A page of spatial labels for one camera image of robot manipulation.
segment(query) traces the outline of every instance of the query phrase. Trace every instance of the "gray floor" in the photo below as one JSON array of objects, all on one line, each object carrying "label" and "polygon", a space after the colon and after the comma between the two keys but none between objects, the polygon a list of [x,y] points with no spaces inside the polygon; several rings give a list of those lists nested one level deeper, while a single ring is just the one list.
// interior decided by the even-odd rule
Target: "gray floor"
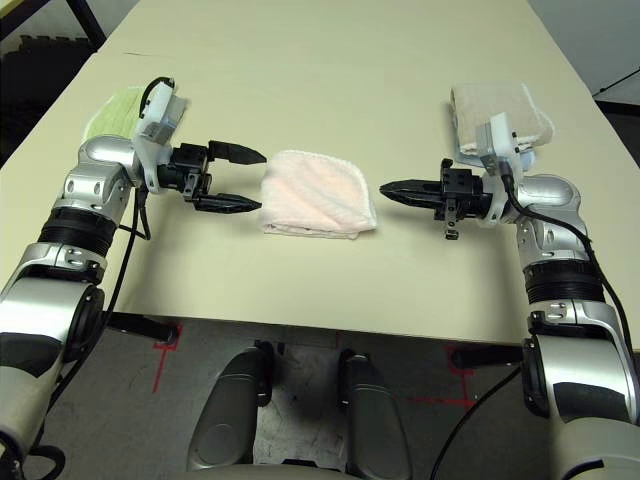
[{"label": "gray floor", "polygon": [[640,167],[640,117],[616,113],[605,113],[604,116]]},{"label": "gray floor", "polygon": [[[108,331],[46,422],[43,444],[67,454],[63,479],[157,479],[182,472],[190,436],[216,375],[254,339],[285,342],[273,401],[259,412],[256,462],[314,460],[343,469],[345,421],[335,407],[339,352],[372,355],[397,395],[414,464],[425,478],[465,411],[463,381],[447,362],[450,344],[409,337],[187,321],[153,393],[162,351]],[[512,367],[466,375],[472,401]],[[544,479],[547,425],[522,402],[514,380],[485,404],[450,449],[439,478]],[[27,464],[28,478],[44,464]]]}]

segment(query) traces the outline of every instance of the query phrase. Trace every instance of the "wall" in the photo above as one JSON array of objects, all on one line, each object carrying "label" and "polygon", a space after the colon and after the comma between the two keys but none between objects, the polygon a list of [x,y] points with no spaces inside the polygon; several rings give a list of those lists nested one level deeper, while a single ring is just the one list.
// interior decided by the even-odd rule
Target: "wall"
[{"label": "wall", "polygon": [[[640,0],[529,0],[592,93],[640,67]],[[597,100],[640,104],[640,73]]]},{"label": "wall", "polygon": [[[111,34],[138,0],[88,0],[105,35]],[[0,42],[0,54],[17,50],[20,35],[86,37],[65,0],[51,0]]]}]

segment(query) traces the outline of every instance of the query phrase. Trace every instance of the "silver robot arm segment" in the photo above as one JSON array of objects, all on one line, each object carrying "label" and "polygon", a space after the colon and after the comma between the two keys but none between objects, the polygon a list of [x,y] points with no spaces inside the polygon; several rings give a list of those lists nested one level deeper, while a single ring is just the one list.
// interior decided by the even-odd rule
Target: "silver robot arm segment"
[{"label": "silver robot arm segment", "polygon": [[[523,390],[529,409],[552,422],[553,478],[633,478],[640,474],[640,387],[630,341],[608,305],[586,238],[580,193],[553,175],[522,175],[516,134],[506,115],[476,130],[486,173],[451,168],[440,181],[406,180],[380,187],[388,198],[435,210],[445,237],[473,217],[483,227],[513,223],[529,298],[530,338],[523,342]],[[510,200],[505,172],[512,185]]]},{"label": "silver robot arm segment", "polygon": [[98,327],[104,294],[96,285],[141,174],[130,141],[86,142],[38,242],[2,291],[0,438],[19,459],[38,436],[63,364]]},{"label": "silver robot arm segment", "polygon": [[[48,409],[73,378],[60,379],[63,365],[77,361],[77,371],[108,323],[110,311],[103,312],[104,293],[97,286],[131,189],[141,215],[147,192],[166,189],[207,212],[261,206],[239,195],[209,195],[207,173],[216,158],[251,165],[266,162],[260,153],[218,141],[178,148],[167,143],[185,108],[173,91],[171,79],[151,82],[133,141],[99,136],[80,147],[78,164],[67,175],[38,241],[26,248],[0,293],[2,475],[22,478],[22,462],[38,443]],[[132,231],[130,238],[136,234]]]}]

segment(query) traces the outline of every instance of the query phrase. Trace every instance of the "white towel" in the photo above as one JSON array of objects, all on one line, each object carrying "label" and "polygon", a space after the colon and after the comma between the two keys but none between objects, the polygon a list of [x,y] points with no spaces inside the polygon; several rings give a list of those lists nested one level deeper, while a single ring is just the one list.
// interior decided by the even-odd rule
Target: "white towel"
[{"label": "white towel", "polygon": [[267,162],[259,218],[265,233],[352,240],[377,225],[358,167],[298,150],[284,150]]}]

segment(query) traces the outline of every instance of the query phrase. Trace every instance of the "table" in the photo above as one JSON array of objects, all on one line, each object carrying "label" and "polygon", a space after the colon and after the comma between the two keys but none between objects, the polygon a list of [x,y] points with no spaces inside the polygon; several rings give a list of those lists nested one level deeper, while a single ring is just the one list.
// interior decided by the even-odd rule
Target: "table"
[{"label": "table", "polygon": [[[460,240],[446,241],[430,212],[377,188],[438,178],[453,154],[453,84],[526,81],[557,127],[534,173],[580,188],[640,345],[640,171],[540,21],[524,1],[397,5],[141,1],[1,171],[0,277],[36,240],[93,113],[116,89],[168,74],[190,99],[174,145],[215,138],[267,157],[297,148],[348,159],[369,182],[379,228],[355,241],[264,235],[257,212],[213,215],[175,192],[150,197],[154,239],[136,242],[118,310],[518,343],[527,300],[515,227],[466,220]],[[222,161],[211,172],[214,192],[260,198],[264,166]],[[125,244],[118,233],[107,295]]]}]

